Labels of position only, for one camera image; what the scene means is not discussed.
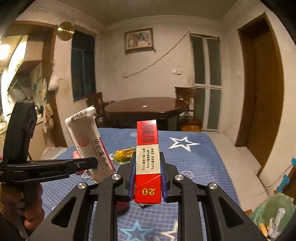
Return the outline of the left hand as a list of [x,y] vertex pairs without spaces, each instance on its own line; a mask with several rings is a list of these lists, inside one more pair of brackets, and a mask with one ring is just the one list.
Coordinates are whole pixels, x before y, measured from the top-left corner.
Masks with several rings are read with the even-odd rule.
[[22,214],[25,218],[25,228],[34,230],[44,220],[42,193],[41,184],[32,185],[31,190],[21,191],[16,187],[1,183],[1,214],[3,218],[16,225],[19,214]]

